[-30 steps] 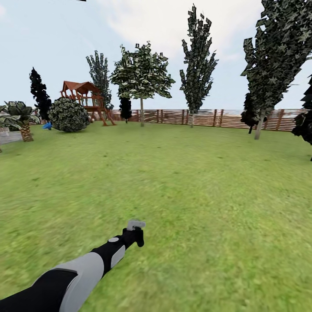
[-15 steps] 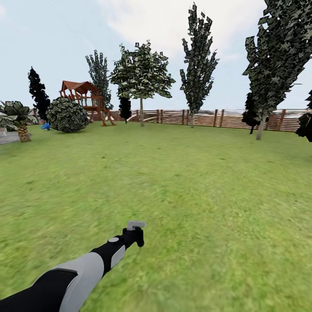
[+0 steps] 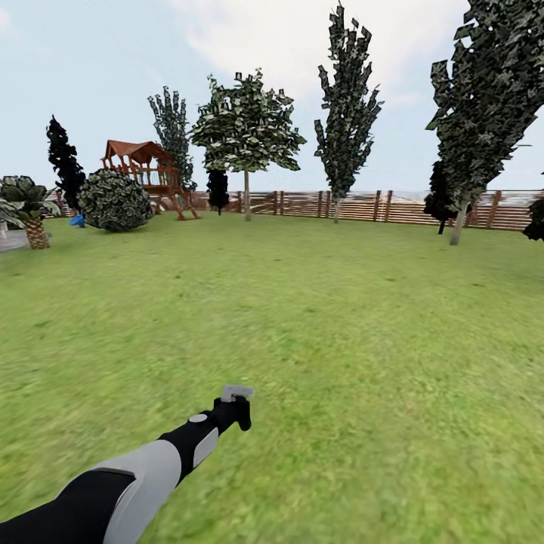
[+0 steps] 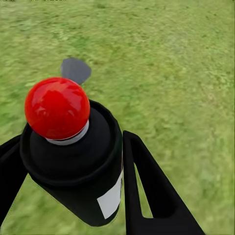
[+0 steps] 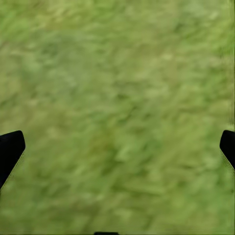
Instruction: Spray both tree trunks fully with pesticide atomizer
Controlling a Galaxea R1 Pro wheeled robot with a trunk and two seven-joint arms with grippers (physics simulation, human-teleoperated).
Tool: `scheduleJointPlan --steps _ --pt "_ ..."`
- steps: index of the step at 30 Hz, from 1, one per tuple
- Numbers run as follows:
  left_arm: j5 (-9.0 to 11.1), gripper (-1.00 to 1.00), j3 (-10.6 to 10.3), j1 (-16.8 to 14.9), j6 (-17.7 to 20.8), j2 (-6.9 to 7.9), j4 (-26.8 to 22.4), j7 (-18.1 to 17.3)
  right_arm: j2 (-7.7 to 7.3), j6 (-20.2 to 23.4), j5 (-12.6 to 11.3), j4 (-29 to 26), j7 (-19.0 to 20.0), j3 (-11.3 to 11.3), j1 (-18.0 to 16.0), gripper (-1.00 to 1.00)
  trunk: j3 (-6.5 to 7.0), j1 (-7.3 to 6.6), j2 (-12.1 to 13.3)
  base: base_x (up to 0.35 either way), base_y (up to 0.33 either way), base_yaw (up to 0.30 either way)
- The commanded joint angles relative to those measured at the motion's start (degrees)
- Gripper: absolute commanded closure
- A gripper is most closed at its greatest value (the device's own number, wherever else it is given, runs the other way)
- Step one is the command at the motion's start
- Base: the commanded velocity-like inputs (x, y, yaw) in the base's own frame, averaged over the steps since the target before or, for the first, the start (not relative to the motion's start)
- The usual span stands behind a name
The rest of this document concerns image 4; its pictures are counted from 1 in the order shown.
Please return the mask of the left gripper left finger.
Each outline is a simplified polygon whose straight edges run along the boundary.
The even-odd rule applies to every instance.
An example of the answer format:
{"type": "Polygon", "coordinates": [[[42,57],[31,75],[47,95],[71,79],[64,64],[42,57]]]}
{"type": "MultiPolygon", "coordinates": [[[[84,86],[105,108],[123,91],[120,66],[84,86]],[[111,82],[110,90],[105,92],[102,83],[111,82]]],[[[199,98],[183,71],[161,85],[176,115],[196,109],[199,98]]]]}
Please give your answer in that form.
{"type": "Polygon", "coordinates": [[[18,135],[0,145],[0,227],[26,175],[18,135]]]}

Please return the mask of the pesticide atomizer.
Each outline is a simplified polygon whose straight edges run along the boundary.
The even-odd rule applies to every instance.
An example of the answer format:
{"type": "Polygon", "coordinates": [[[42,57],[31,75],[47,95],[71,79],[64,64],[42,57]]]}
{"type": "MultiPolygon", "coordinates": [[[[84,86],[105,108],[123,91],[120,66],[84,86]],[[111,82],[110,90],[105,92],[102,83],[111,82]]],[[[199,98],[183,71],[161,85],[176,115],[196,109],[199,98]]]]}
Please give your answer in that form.
{"type": "Polygon", "coordinates": [[[100,227],[121,201],[122,133],[112,113],[80,87],[91,76],[77,57],[62,77],[36,83],[25,103],[20,155],[31,178],[83,222],[100,227]]]}

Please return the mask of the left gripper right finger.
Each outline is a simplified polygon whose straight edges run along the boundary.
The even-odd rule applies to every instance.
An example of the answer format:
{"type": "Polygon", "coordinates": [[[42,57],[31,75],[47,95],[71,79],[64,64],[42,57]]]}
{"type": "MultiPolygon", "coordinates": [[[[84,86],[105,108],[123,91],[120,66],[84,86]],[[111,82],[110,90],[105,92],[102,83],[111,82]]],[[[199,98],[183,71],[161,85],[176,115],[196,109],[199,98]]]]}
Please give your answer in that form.
{"type": "Polygon", "coordinates": [[[205,235],[138,135],[123,131],[126,235],[205,235]],[[153,218],[141,213],[136,163],[153,218]]]}

